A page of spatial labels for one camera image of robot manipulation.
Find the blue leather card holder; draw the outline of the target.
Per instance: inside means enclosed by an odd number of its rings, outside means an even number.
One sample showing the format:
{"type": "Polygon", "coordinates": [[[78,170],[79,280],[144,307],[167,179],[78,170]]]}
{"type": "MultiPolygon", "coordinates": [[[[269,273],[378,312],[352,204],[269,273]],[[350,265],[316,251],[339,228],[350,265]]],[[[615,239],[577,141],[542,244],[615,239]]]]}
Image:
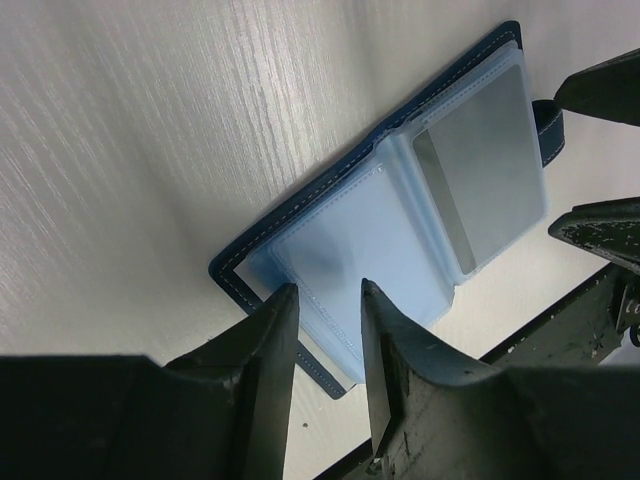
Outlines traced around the blue leather card holder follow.
{"type": "Polygon", "coordinates": [[[532,98],[508,20],[225,247],[214,282],[244,311],[297,285],[297,364],[330,397],[365,380],[360,285],[423,327],[547,214],[563,114],[532,98]]]}

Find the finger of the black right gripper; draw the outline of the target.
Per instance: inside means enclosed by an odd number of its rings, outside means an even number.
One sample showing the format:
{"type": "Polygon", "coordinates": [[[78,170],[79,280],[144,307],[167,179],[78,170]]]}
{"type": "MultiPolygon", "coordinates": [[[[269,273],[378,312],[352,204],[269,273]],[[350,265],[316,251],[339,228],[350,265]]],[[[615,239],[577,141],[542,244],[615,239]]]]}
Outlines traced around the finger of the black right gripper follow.
{"type": "Polygon", "coordinates": [[[554,100],[564,110],[623,123],[639,124],[639,50],[574,73],[554,100]]]}
{"type": "Polygon", "coordinates": [[[638,197],[575,206],[549,226],[548,234],[639,274],[638,197]]]}

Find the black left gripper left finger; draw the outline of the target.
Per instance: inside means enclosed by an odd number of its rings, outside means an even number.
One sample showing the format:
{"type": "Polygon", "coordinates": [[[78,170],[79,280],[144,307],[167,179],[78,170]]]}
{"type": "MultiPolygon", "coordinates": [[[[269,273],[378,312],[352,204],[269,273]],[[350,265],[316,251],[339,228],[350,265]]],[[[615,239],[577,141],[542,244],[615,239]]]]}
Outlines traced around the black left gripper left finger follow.
{"type": "Polygon", "coordinates": [[[166,365],[145,356],[5,356],[5,479],[279,479],[299,299],[256,311],[166,365]]]}

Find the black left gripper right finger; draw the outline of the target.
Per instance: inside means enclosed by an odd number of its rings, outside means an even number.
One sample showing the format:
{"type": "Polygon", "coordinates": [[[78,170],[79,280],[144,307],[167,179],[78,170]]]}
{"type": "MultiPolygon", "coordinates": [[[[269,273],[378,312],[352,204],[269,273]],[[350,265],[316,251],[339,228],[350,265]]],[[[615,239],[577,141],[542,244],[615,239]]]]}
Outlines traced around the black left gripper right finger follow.
{"type": "Polygon", "coordinates": [[[495,368],[361,284],[373,453],[387,479],[635,479],[635,366],[495,368]]]}

